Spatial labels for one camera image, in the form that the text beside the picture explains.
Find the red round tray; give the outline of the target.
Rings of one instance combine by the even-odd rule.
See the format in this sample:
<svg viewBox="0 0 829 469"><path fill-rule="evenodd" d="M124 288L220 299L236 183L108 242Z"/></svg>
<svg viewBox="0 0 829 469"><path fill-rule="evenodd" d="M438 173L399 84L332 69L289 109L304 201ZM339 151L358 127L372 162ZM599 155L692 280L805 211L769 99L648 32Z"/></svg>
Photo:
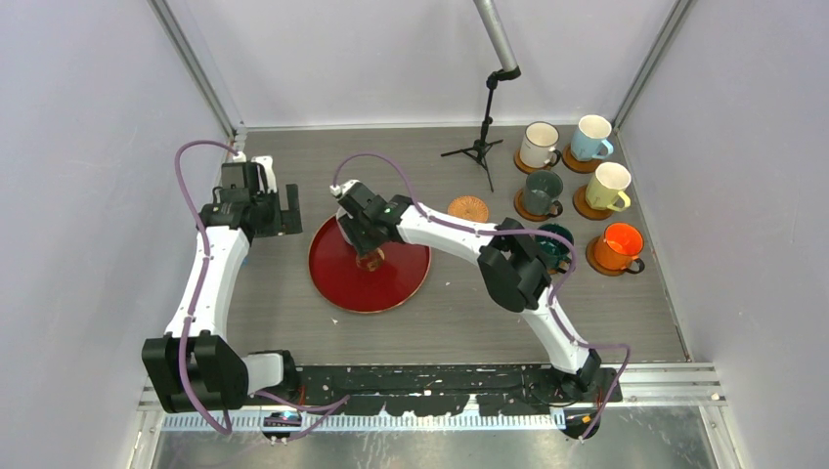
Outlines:
<svg viewBox="0 0 829 469"><path fill-rule="evenodd" d="M430 248L386 242L360 256L328 218L316 231L308 252L308 270L320 295L333 306L356 314L378 314L414 296L432 261Z"/></svg>

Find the woven rattan coaster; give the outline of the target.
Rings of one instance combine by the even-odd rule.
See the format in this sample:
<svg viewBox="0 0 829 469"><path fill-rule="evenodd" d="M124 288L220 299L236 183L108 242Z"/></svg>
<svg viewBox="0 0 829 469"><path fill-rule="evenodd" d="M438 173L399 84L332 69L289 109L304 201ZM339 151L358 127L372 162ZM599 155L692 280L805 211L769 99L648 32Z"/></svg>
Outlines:
<svg viewBox="0 0 829 469"><path fill-rule="evenodd" d="M489 207L480 198L472 195L462 195L455 198L448 206L447 213L453 217L475 223L487 223Z"/></svg>

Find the wooden coaster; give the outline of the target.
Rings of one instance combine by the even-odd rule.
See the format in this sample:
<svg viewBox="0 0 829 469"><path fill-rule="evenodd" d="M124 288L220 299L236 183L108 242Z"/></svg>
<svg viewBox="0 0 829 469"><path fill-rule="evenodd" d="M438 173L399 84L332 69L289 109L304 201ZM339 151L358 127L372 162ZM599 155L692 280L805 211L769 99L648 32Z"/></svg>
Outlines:
<svg viewBox="0 0 829 469"><path fill-rule="evenodd" d="M516 192L513 198L513 207L515 211L525 220L531 222L543 222L552 218L556 218L561 215L563 211L563 206L561 205L559 200L555 200L553 202L552 208L549 212L543 215L534 215L527 211L523 205L523 191L519 190Z"/></svg>
<svg viewBox="0 0 829 469"><path fill-rule="evenodd" d="M604 275L606 277L619 277L625 273L624 270L608 270L602 267L598 261L596 260L594 254L594 248L596 247L597 243L599 242L600 237L596 236L591 239L586 247L586 257L588 264L592 269L594 269L597 273Z"/></svg>
<svg viewBox="0 0 829 469"><path fill-rule="evenodd" d="M603 160L595 158L586 161L578 160L571 151L571 146L567 145L562 154L562 162L568 169L575 173L590 174L597 169Z"/></svg>
<svg viewBox="0 0 829 469"><path fill-rule="evenodd" d="M584 218L591 221L603 221L610 218L614 211L611 209L594 209L587 201L587 185L579 187L573 194L572 202L575 210Z"/></svg>
<svg viewBox="0 0 829 469"><path fill-rule="evenodd" d="M532 167L532 166L528 166L527 164L525 164L523 162L523 160L520 157L520 151L517 150L513 155L513 163L514 163L515 167L518 170L520 170L524 174L529 175L529 174L532 174L536 171L549 170L552 167L554 167L560 161L561 154L558 151L555 151L552 155L553 155L553 159L551 161L547 162L545 165L540 166L540 167Z"/></svg>

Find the dark green cup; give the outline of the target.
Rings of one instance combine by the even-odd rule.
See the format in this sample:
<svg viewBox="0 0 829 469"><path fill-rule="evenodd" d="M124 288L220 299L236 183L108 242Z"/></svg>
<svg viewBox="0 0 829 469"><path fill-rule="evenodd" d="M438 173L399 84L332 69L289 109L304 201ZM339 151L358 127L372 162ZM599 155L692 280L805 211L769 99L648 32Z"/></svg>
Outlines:
<svg viewBox="0 0 829 469"><path fill-rule="evenodd" d="M529 174L525 180L522 208L534 218L556 218L563 212L559 197L563 193L562 179L549 170Z"/></svg>

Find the white cup brown rim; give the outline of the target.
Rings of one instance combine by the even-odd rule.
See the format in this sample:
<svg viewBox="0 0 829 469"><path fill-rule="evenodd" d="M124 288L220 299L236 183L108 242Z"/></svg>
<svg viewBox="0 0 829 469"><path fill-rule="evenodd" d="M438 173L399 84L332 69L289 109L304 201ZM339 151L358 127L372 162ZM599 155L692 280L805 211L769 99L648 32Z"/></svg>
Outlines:
<svg viewBox="0 0 829 469"><path fill-rule="evenodd" d="M525 164L540 167L553 159L553 153L562 152L557 147L559 132L555 126L544 121L535 121L524 129L524 136L519 148L520 157Z"/></svg>

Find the dark teal cup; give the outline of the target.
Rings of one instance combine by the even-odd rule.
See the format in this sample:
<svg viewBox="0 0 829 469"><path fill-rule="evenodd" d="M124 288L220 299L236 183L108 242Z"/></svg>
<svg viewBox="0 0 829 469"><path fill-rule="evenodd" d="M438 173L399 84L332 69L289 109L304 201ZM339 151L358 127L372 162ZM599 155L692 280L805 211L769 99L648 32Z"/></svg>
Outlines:
<svg viewBox="0 0 829 469"><path fill-rule="evenodd" d="M544 224L539 226L539 229L545 232L553 233L565 238L571 245L574 244L574 237L572 233L565 227L558 224ZM572 262L571 251L560 240L537 236L536 242L540 247L546 265L549 271L555 274L565 274Z"/></svg>

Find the microphone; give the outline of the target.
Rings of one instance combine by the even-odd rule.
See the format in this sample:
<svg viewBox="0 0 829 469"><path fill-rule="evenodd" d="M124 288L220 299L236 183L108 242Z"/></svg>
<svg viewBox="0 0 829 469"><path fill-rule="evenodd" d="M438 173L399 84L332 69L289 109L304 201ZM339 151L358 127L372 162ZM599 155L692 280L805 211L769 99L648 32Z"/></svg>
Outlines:
<svg viewBox="0 0 829 469"><path fill-rule="evenodd" d="M491 72L485 81L488 95L478 138L470 147L444 152L441 154L441 157L463 154L470 158L478 166L484 169L490 191L494 192L495 189L487 161L487 154L494 146L503 142L503 139L491 142L488 141L489 130L493 124L492 105L494 95L500 83L517 79L521 76L522 70L508 40L495 2L493 0L475 0L474 5L501 67Z"/></svg>

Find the light blue mug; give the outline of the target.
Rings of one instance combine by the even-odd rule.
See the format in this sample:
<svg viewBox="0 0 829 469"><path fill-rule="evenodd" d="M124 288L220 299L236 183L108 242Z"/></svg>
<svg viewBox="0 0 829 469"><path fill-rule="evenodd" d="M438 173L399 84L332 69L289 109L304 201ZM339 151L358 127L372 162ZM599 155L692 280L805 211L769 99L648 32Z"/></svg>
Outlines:
<svg viewBox="0 0 829 469"><path fill-rule="evenodd" d="M604 160L614 153L609 141L612 124L597 114L583 116L571 140L570 148L577 161Z"/></svg>

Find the yellow mug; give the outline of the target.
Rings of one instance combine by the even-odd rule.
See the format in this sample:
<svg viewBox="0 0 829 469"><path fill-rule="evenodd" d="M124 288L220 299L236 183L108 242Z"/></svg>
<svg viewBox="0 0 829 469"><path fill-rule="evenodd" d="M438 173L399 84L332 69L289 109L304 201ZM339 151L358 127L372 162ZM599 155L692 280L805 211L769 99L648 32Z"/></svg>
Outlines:
<svg viewBox="0 0 829 469"><path fill-rule="evenodd" d="M586 201L594 210L622 212L632 205L626 190L632 183L630 171L616 162L597 166L586 189Z"/></svg>

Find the orange cup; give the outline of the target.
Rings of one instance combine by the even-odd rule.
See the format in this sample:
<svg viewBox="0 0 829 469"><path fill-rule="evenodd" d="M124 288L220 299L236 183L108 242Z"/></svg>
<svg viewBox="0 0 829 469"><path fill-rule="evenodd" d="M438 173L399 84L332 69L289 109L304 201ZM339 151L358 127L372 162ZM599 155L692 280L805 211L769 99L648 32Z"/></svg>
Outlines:
<svg viewBox="0 0 829 469"><path fill-rule="evenodd" d="M626 223L613 223L599 237L594 254L602 267L624 270L625 274L631 275L645 270L645 263L640 258L644 237L637 228Z"/></svg>

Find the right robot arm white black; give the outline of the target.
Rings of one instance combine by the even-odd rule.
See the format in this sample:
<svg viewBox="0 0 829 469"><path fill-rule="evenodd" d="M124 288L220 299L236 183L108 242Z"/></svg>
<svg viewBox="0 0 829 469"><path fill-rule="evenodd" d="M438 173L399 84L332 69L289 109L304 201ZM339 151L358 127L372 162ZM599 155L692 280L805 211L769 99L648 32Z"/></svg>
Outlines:
<svg viewBox="0 0 829 469"><path fill-rule="evenodd" d="M438 249L475 265L490 298L529 324L556 370L558 388L582 401L597 386L601 358L563 311L534 232L507 218L476 223L426 207L403 195L386 200L358 180L329 188L348 242L367 254L387 242Z"/></svg>

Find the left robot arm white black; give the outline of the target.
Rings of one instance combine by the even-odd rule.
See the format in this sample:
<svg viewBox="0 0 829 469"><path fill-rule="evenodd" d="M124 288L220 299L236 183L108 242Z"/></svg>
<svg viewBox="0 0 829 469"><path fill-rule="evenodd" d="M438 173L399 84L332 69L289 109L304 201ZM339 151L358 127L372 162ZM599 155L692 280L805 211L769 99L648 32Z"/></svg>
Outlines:
<svg viewBox="0 0 829 469"><path fill-rule="evenodd" d="M252 241L302 231L298 187L286 187L282 207L273 159L223 164L221 183L198 210L196 255L179 308L162 336L145 341L142 362L168 413L235 410L262 390L286 405L299 394L291 353L240 356L227 341L237 277Z"/></svg>

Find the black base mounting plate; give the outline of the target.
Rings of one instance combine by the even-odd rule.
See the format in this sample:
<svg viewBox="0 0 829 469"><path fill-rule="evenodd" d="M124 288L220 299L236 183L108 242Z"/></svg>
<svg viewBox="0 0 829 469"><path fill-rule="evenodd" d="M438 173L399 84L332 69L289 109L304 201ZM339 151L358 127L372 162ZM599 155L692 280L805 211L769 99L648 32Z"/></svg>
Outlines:
<svg viewBox="0 0 829 469"><path fill-rule="evenodd" d="M552 406L595 408L617 375L602 367L576 398L564 374L546 364L304 365L265 391L292 403L331 405L349 416L456 416L476 404L482 416L541 415Z"/></svg>

